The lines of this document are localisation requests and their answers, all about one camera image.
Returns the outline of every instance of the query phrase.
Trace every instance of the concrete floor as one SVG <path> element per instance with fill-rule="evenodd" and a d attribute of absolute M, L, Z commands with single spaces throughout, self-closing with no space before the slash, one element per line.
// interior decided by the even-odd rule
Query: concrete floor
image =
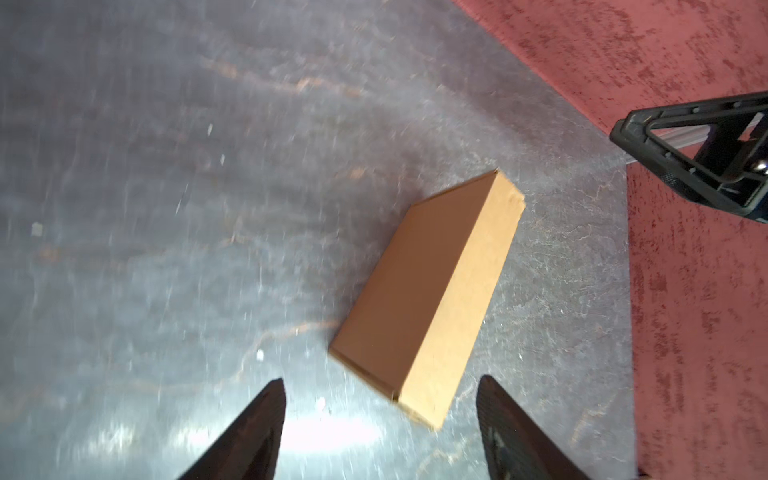
<path fill-rule="evenodd" d="M 277 478 L 484 478 L 493 375 L 635 471 L 624 156 L 448 0 L 0 6 L 5 478 L 175 478 L 267 381 Z M 326 347 L 408 205 L 525 211 L 440 432 Z"/>

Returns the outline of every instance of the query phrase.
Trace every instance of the brown cardboard box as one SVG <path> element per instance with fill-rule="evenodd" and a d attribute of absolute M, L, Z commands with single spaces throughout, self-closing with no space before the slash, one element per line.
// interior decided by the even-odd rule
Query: brown cardboard box
<path fill-rule="evenodd" d="M 442 427 L 524 208 L 498 170 L 413 204 L 329 353 Z"/>

